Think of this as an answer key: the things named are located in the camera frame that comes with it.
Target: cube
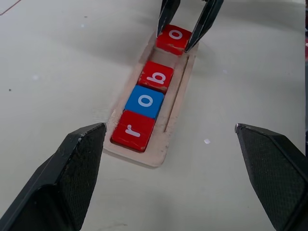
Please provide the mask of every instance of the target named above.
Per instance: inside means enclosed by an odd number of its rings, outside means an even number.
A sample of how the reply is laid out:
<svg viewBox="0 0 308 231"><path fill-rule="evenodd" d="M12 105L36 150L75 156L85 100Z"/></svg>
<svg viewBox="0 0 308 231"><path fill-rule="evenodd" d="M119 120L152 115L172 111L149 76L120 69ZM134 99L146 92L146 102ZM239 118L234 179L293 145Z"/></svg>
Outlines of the cube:
<svg viewBox="0 0 308 231"><path fill-rule="evenodd" d="M163 93L137 85L133 89L124 109L156 119L163 99Z"/></svg>
<svg viewBox="0 0 308 231"><path fill-rule="evenodd" d="M167 25L157 37L156 46L175 55L182 55L191 34L178 26Z"/></svg>
<svg viewBox="0 0 308 231"><path fill-rule="evenodd" d="M173 68L148 61L139 77L138 84L166 93L173 75Z"/></svg>
<svg viewBox="0 0 308 231"><path fill-rule="evenodd" d="M131 111L124 111L111 136L111 141L144 152L154 124L154 119Z"/></svg>

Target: blue block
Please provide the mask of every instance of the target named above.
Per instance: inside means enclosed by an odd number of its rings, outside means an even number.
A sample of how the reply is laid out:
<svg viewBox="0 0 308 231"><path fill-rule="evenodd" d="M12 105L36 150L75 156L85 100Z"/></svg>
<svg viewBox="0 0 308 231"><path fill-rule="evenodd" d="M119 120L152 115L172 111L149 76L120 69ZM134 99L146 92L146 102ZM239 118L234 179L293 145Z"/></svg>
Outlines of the blue block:
<svg viewBox="0 0 308 231"><path fill-rule="evenodd" d="M163 100L163 93L142 86L135 86L125 105L125 110L156 119Z"/></svg>

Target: red block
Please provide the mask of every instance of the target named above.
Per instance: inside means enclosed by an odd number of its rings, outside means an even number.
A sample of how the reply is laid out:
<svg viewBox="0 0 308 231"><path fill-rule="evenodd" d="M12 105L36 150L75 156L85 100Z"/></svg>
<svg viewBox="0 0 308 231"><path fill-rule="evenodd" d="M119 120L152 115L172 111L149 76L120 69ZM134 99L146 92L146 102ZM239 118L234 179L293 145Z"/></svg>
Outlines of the red block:
<svg viewBox="0 0 308 231"><path fill-rule="evenodd" d="M182 55L191 32L178 26L167 25L156 40L156 46L175 55Z"/></svg>
<svg viewBox="0 0 308 231"><path fill-rule="evenodd" d="M148 61L142 70L138 84L165 94L172 75L173 69L171 67Z"/></svg>
<svg viewBox="0 0 308 231"><path fill-rule="evenodd" d="M111 136L111 141L144 152L154 124L154 119L126 110Z"/></svg>

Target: textured black plastic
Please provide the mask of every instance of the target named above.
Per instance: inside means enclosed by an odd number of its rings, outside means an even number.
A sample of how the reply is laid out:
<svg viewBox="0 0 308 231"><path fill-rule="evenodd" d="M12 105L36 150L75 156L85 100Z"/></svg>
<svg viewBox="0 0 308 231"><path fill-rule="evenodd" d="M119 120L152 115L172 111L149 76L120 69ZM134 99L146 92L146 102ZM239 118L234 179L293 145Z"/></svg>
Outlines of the textured black plastic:
<svg viewBox="0 0 308 231"><path fill-rule="evenodd" d="M299 230L307 221L302 215L307 209L308 160L281 134L243 124L236 133L251 184L274 228Z"/></svg>
<svg viewBox="0 0 308 231"><path fill-rule="evenodd" d="M64 139L0 219L0 231L78 231L95 187L105 124L80 128Z"/></svg>

